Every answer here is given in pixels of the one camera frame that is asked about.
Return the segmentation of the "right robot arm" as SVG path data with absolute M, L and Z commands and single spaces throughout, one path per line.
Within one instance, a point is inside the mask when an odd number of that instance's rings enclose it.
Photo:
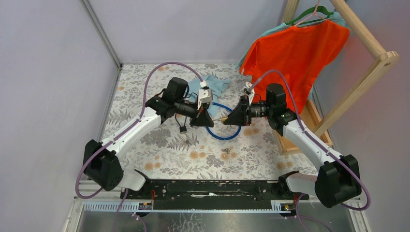
M 316 136 L 288 108 L 286 93 L 280 84 L 269 84 L 266 99 L 254 103 L 255 91 L 250 82 L 244 83 L 244 94 L 236 107 L 223 119 L 224 125 L 249 126 L 255 118 L 266 118 L 269 126 L 291 141 L 317 169 L 317 175 L 292 171 L 278 178 L 277 192 L 289 199 L 296 193 L 315 196 L 327 208 L 342 204 L 361 195 L 359 165 L 353 155 L 341 155 Z

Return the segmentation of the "brass padlock with key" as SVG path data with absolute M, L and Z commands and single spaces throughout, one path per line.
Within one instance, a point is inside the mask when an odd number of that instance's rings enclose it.
M 228 118 L 227 116 L 221 117 L 221 118 L 216 118 L 216 119 L 213 119 L 213 122 L 214 122 L 214 124 L 224 124 L 224 122 L 226 121 L 227 118 Z

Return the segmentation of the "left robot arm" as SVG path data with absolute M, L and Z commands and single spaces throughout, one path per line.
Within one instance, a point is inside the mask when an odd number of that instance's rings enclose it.
M 185 101 L 188 82 L 174 77 L 160 94 L 150 98 L 140 114 L 110 137 L 97 142 L 90 140 L 85 147 L 82 173 L 97 183 L 103 190 L 116 187 L 131 189 L 139 199 L 149 195 L 146 178 L 137 171 L 125 170 L 120 159 L 146 134 L 163 124 L 175 114 L 187 117 L 192 127 L 213 127 L 207 109 L 213 100 L 206 81 L 200 82 L 197 101 Z

